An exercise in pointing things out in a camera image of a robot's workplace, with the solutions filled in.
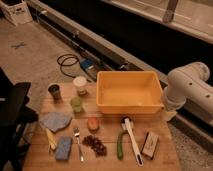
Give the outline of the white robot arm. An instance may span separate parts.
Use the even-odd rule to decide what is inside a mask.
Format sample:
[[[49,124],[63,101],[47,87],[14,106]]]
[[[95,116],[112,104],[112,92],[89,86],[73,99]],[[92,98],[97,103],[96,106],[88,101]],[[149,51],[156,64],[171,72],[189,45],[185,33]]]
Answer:
[[[173,119],[188,99],[213,116],[213,87],[206,83],[209,77],[210,69],[203,62],[192,62],[172,69],[167,75],[168,84],[162,94],[164,120]]]

